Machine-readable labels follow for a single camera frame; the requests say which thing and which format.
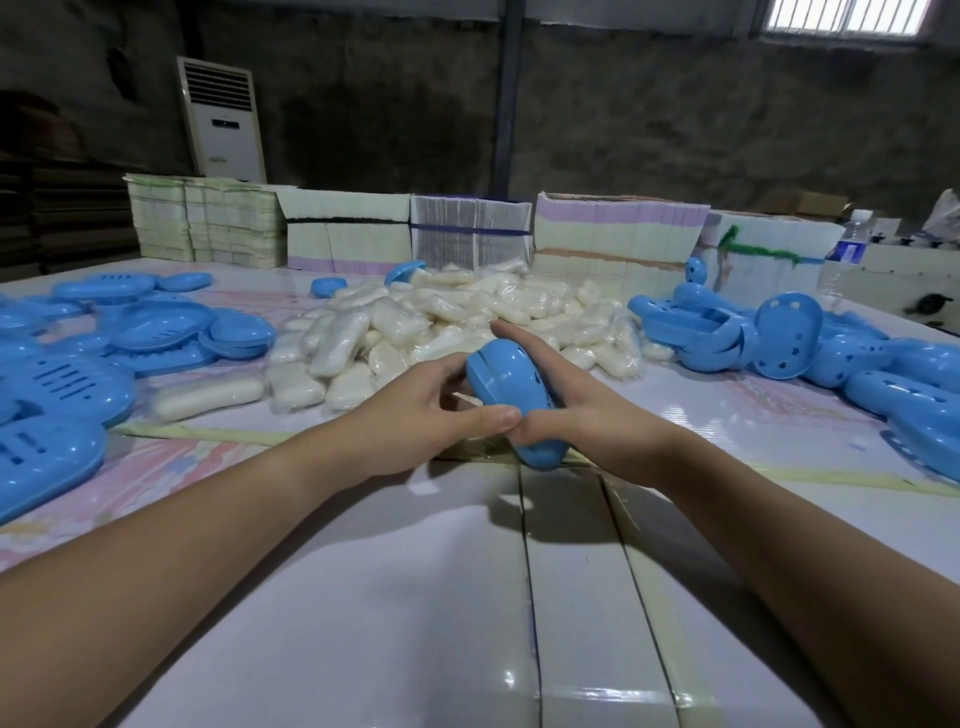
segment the left hand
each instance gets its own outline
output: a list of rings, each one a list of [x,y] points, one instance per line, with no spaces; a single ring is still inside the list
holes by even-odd
[[[466,361],[465,353],[452,353],[416,364],[352,412],[321,426],[355,458],[357,482],[412,470],[461,440],[499,435],[519,424],[516,407],[475,407],[453,396],[469,392]]]

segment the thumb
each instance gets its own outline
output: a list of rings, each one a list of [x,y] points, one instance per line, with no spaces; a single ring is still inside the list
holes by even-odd
[[[507,432],[520,422],[522,415],[516,407],[507,404],[472,407],[463,412],[451,413],[451,434],[457,440],[475,437],[492,437]]]
[[[576,415],[571,409],[532,409],[508,437],[513,445],[524,447],[543,440],[572,438]]]

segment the green string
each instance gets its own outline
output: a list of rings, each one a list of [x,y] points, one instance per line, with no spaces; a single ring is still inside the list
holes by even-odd
[[[794,265],[803,262],[803,258],[792,251],[771,251],[767,248],[760,248],[756,245],[743,245],[736,242],[736,236],[740,232],[740,227],[731,225],[730,229],[724,233],[717,243],[717,251],[721,253],[738,253],[740,255],[761,255],[764,257],[773,257],[779,260],[789,260]]]

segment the cardboard box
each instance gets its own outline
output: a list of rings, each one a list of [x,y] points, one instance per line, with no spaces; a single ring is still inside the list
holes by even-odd
[[[801,189],[770,190],[756,204],[756,211],[768,215],[795,215],[824,222],[840,217],[850,200],[840,195],[826,195]]]

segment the water bottle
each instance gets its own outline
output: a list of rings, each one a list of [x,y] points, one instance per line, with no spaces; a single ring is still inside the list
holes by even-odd
[[[843,301],[843,278],[863,257],[867,243],[870,242],[870,221],[873,216],[874,212],[869,209],[854,210],[850,215],[850,222],[844,227],[843,237],[824,261],[817,291],[828,311],[835,311]]]

